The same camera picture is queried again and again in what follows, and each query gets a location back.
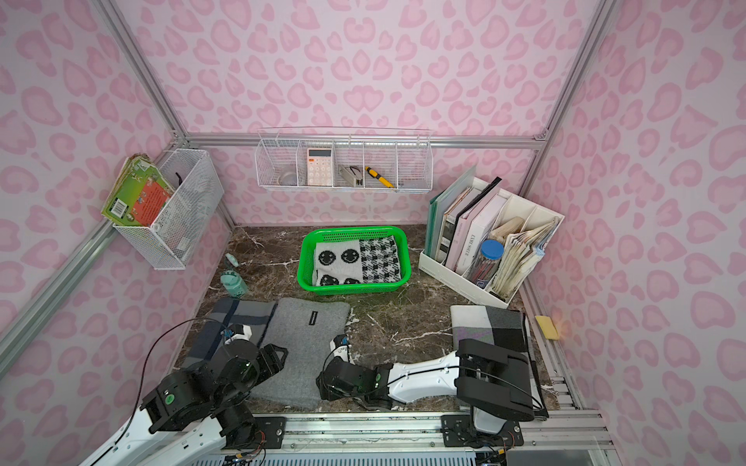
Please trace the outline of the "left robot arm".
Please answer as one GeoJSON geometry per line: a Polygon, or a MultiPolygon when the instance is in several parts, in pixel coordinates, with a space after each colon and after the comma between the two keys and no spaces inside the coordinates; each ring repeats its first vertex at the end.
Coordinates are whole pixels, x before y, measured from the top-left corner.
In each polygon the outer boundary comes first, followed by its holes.
{"type": "Polygon", "coordinates": [[[282,371],[287,349],[230,343],[166,376],[84,465],[188,465],[209,454],[255,456],[282,444],[283,421],[259,421],[248,400],[282,371]]]}

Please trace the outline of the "white smiley knit scarf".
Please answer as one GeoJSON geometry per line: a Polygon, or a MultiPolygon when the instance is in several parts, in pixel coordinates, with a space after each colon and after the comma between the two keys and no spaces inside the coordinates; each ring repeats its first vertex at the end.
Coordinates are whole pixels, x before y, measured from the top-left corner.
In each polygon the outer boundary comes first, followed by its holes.
{"type": "Polygon", "coordinates": [[[396,283],[401,265],[394,236],[316,244],[313,285],[396,283]]]}

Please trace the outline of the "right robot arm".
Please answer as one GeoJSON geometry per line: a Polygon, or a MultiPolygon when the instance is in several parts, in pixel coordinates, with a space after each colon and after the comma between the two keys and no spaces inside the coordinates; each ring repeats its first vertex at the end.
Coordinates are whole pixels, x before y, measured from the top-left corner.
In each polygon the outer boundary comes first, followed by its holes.
{"type": "Polygon", "coordinates": [[[326,401],[352,399],[367,410],[454,397],[469,413],[441,417],[444,445],[507,452],[525,443],[521,424],[545,409],[533,380],[526,353],[474,339],[437,359],[365,368],[351,363],[343,337],[324,361],[316,385],[326,401]]]}

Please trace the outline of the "black white checkered scarf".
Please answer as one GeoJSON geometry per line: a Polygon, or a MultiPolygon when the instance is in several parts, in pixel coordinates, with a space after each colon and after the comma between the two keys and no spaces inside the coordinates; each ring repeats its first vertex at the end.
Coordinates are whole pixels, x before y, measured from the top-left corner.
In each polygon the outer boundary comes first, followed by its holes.
{"type": "Polygon", "coordinates": [[[537,414],[545,411],[543,395],[537,386],[538,371],[533,350],[530,349],[532,338],[526,316],[519,311],[478,305],[453,305],[450,313],[455,350],[462,340],[473,339],[518,351],[528,358],[530,388],[536,398],[532,407],[537,414]]]}

